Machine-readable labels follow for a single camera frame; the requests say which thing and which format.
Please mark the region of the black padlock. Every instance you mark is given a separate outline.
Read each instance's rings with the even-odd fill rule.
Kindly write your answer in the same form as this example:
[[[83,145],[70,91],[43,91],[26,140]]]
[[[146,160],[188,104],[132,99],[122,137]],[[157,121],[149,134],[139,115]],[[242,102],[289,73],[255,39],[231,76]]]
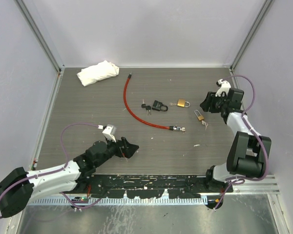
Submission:
[[[166,105],[164,105],[162,102],[155,100],[151,109],[155,110],[155,111],[166,112],[168,110],[168,107]]]

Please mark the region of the black-headed key bunch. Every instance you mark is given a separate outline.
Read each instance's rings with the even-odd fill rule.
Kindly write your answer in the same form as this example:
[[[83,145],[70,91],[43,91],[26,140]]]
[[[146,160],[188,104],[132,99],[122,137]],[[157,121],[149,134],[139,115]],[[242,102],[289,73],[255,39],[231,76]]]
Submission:
[[[145,104],[145,100],[143,99],[141,107],[146,110],[147,115],[151,115],[151,106]]]

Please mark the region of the large brass padlock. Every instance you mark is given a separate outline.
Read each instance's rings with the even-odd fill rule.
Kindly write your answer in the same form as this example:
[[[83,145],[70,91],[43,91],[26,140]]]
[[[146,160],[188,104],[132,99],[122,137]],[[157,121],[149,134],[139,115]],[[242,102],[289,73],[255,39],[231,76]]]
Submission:
[[[190,103],[188,101],[186,101],[185,99],[178,99],[177,101],[177,106],[178,107],[185,107],[185,108],[188,108],[190,107]]]

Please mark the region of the red cable lock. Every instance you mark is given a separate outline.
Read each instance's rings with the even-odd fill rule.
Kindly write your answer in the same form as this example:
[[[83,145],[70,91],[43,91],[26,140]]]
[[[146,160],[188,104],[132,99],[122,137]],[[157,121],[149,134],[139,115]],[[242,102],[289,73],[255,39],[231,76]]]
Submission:
[[[162,129],[162,130],[169,130],[169,131],[174,131],[174,132],[181,132],[181,129],[182,127],[181,126],[176,126],[176,125],[160,125],[160,124],[155,124],[155,123],[152,123],[152,122],[149,122],[147,120],[144,120],[143,118],[141,118],[140,116],[138,116],[134,110],[131,108],[130,106],[130,99],[128,98],[128,87],[129,87],[129,83],[130,81],[132,80],[132,73],[130,72],[128,75],[127,75],[127,78],[126,78],[126,82],[125,82],[125,85],[124,85],[124,89],[123,89],[123,102],[124,102],[124,105],[125,105],[125,108],[126,110],[128,111],[128,113],[134,118],[136,119],[138,122],[144,124],[144,125],[147,125],[149,127],[153,127],[153,128],[156,128],[156,129]]]

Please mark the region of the white cloth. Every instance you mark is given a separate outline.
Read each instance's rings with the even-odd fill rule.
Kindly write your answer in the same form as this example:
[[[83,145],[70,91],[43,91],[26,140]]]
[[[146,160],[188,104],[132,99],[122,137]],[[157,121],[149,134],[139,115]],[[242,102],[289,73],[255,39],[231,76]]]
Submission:
[[[104,60],[96,65],[83,68],[77,77],[81,84],[86,87],[98,81],[116,77],[119,74],[120,68],[112,62]]]

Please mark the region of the small brass padlock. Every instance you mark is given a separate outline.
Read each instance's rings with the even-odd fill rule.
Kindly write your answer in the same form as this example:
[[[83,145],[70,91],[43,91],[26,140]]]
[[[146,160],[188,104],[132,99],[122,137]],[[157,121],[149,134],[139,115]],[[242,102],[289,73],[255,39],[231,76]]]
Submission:
[[[205,118],[203,117],[203,115],[198,111],[198,110],[194,110],[195,115],[197,116],[199,121],[204,120]]]

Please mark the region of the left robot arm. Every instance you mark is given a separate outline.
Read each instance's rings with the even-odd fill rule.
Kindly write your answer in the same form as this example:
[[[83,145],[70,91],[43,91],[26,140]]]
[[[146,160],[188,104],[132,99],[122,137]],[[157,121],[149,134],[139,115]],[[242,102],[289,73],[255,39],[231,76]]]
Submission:
[[[96,141],[84,153],[65,164],[36,171],[15,168],[0,182],[0,219],[12,217],[27,204],[45,196],[75,191],[83,193],[96,169],[113,156],[131,158],[139,146],[125,137]]]

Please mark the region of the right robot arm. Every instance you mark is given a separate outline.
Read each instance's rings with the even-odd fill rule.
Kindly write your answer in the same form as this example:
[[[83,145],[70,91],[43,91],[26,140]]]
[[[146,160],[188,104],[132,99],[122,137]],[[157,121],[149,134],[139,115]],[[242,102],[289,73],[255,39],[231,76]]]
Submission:
[[[216,192],[227,181],[263,180],[268,171],[268,158],[272,141],[259,134],[241,109],[244,91],[230,88],[228,92],[208,92],[200,107],[205,112],[219,113],[235,135],[227,162],[211,166],[206,171],[205,188]]]

